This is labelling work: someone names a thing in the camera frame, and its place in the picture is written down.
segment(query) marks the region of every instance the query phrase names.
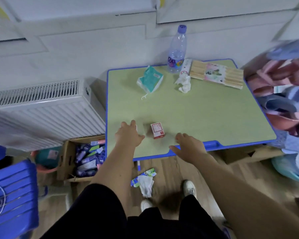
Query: bottle cap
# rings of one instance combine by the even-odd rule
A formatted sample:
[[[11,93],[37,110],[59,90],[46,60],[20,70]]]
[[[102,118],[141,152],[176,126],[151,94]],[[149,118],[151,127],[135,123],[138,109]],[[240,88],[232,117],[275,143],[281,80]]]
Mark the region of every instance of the bottle cap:
[[[179,25],[177,31],[178,31],[179,33],[186,33],[186,29],[187,29],[187,26],[186,26],[186,25]]]

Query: person's left hand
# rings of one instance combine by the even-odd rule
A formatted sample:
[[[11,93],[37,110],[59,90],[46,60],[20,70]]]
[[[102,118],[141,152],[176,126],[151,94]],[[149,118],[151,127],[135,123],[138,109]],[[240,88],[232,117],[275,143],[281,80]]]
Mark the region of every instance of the person's left hand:
[[[138,135],[136,131],[136,122],[135,120],[131,121],[131,124],[128,125],[126,122],[121,123],[121,127],[115,133],[116,143],[130,143],[133,146],[137,147],[141,144],[144,135]]]

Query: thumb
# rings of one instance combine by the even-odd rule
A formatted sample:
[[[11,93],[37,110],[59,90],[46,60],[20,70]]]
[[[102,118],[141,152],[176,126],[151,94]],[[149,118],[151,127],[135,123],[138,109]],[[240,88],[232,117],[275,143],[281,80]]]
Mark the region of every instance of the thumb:
[[[180,149],[175,147],[175,146],[169,146],[169,149],[171,149],[173,151],[173,153],[175,153],[178,157],[180,156]]]

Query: forearm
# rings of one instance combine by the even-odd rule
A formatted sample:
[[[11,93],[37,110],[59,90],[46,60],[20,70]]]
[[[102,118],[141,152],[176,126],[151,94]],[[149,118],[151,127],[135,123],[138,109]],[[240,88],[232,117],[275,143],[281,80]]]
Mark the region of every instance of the forearm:
[[[128,142],[116,144],[91,181],[91,183],[105,185],[113,190],[125,214],[128,210],[134,151],[135,147]]]
[[[200,155],[194,165],[238,238],[299,238],[298,217],[222,168],[210,155]]]

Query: white shoe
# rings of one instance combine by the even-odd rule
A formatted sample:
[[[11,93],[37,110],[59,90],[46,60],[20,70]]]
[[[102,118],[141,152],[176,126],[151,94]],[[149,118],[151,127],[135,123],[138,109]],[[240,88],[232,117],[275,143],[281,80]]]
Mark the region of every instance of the white shoe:
[[[153,204],[151,201],[149,201],[148,199],[144,199],[141,202],[141,211],[143,212],[145,209],[147,208],[151,208],[153,207]]]
[[[185,180],[183,184],[184,196],[193,195],[197,199],[196,187],[190,180]]]

